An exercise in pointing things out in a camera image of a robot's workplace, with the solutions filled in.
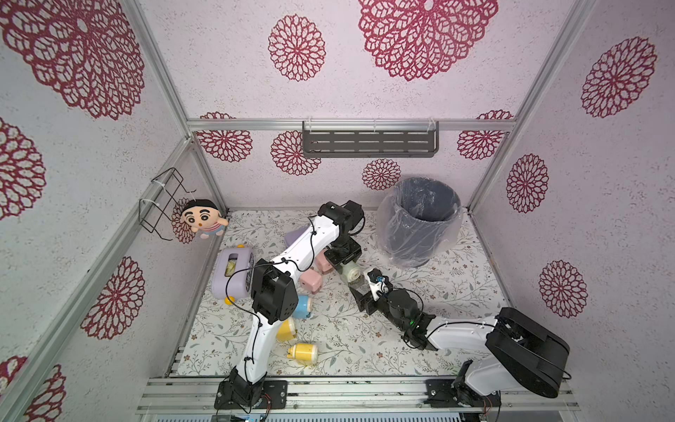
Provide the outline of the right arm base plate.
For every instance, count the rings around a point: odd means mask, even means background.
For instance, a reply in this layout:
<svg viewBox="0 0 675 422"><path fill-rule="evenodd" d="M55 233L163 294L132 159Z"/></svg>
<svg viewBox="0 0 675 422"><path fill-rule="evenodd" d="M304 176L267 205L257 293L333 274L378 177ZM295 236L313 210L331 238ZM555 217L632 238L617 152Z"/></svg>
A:
<svg viewBox="0 0 675 422"><path fill-rule="evenodd" d="M455 379L427 379L425 388L425 404L429 404L432 408L486 405L484 396L471 390L466 383Z"/></svg>

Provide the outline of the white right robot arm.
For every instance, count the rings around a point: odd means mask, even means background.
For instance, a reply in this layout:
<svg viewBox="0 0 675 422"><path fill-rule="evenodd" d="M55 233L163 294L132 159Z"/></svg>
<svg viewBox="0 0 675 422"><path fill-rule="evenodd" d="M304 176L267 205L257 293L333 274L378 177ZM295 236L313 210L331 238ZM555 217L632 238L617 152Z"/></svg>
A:
<svg viewBox="0 0 675 422"><path fill-rule="evenodd" d="M571 380L566 371L567 342L512 307L487 318L444 320L423 311L407 289L374 293L350 288L350 292L361 311L383 314L412 349L486 353L479 362L462 364L451 387L457 395L483 398L520 386L537 396L556 398L562 382Z"/></svg>

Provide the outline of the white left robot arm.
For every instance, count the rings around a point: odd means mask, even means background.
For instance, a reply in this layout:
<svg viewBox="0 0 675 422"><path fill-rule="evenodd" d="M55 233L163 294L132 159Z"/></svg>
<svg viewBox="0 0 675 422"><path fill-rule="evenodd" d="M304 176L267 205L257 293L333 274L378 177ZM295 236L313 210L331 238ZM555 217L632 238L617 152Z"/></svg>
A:
<svg viewBox="0 0 675 422"><path fill-rule="evenodd" d="M327 202L309 218L309 228L272 260L259 260L251 273L252 316L249 339L241 360L231 371L236 383L246 387L263 380L276 335L299 301L297 284L322 251L329 264L348 282L361 276L357 259L361 246L353 239L365 222L362 205Z"/></svg>

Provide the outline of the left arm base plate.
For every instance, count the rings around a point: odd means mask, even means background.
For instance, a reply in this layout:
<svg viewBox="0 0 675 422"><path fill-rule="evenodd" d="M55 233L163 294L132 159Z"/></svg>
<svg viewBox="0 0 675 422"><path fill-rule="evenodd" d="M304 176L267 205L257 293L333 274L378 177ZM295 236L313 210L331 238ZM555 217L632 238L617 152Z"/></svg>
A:
<svg viewBox="0 0 675 422"><path fill-rule="evenodd" d="M288 382L277 379L262 380L255 384L237 378L220 382L214 409L250 413L253 410L278 410L287 405Z"/></svg>

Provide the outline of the green pencil sharpener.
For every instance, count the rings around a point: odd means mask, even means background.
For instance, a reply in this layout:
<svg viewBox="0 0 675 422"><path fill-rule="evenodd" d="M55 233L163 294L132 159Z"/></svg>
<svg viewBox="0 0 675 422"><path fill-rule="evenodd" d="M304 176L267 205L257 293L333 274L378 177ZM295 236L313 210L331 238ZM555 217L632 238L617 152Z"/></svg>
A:
<svg viewBox="0 0 675 422"><path fill-rule="evenodd" d="M362 276L361 267L354 261L342 265L339 270L340 278L346 283L357 282Z"/></svg>

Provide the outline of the clear sharpener shavings tray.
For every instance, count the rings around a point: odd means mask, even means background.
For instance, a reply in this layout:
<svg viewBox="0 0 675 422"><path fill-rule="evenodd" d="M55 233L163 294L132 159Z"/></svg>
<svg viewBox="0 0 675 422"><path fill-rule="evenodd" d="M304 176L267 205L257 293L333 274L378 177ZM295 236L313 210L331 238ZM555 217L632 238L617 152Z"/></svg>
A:
<svg viewBox="0 0 675 422"><path fill-rule="evenodd" d="M367 276L364 276L363 274L358 279L349 282L348 287L356 298L362 297L364 295L372 296L370 283L367 279Z"/></svg>

